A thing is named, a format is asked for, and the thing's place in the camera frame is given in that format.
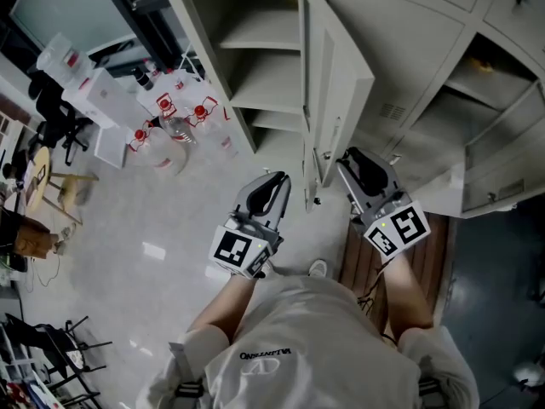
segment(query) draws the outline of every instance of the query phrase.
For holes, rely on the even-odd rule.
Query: white tile floor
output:
[[[134,408],[139,389],[167,358],[167,342],[175,340],[221,288],[222,281],[205,275],[210,241],[238,190],[262,170],[240,155],[207,161],[198,148],[186,168],[168,178],[148,167],[116,170],[92,152],[78,151],[69,169],[64,150],[54,151],[52,171],[92,172],[100,181],[93,183],[78,208],[83,226],[60,259],[58,276],[43,287],[37,276],[47,283],[59,262],[56,256],[36,260],[33,287],[29,269],[20,291],[25,319],[32,325],[62,326],[67,319],[75,322],[89,315],[78,334],[88,343],[114,344],[89,352],[92,365],[104,362],[107,369],[88,378],[102,393],[104,407]],[[56,200],[53,188],[47,195]],[[320,197],[322,205],[307,215],[297,201],[301,195],[293,195],[280,223],[285,242],[273,258],[278,267],[303,272],[322,257],[338,271],[349,204],[335,182]],[[69,224],[45,204],[33,216],[55,232]],[[151,248],[160,254],[164,249],[164,259],[148,256],[144,243],[149,244],[148,252]]]

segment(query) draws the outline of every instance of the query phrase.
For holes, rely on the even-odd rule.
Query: table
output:
[[[74,206],[77,196],[77,181],[98,181],[98,179],[92,176],[76,176],[73,174],[50,172],[50,156],[49,150],[46,147],[42,147],[38,150],[32,162],[34,163],[34,166],[32,167],[32,180],[36,183],[36,191],[34,193],[34,199],[32,199],[32,202],[26,207],[27,212],[32,213],[35,211],[43,200],[47,205],[57,210],[65,217],[79,225],[83,225],[81,220],[78,220],[66,211]],[[59,186],[50,181],[51,177],[62,177],[64,178],[64,181],[62,182],[62,185]],[[58,198],[60,207],[44,196],[47,184],[60,191]]]

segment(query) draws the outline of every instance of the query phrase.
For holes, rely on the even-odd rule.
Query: vent slot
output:
[[[395,106],[391,103],[384,103],[381,107],[379,115],[384,118],[394,119],[399,121],[405,114],[405,108]]]
[[[512,197],[514,195],[523,193],[525,190],[525,180],[520,179],[517,181],[514,181],[510,185],[507,185],[506,187],[500,188],[500,190],[497,193],[497,199],[503,200],[507,197]]]

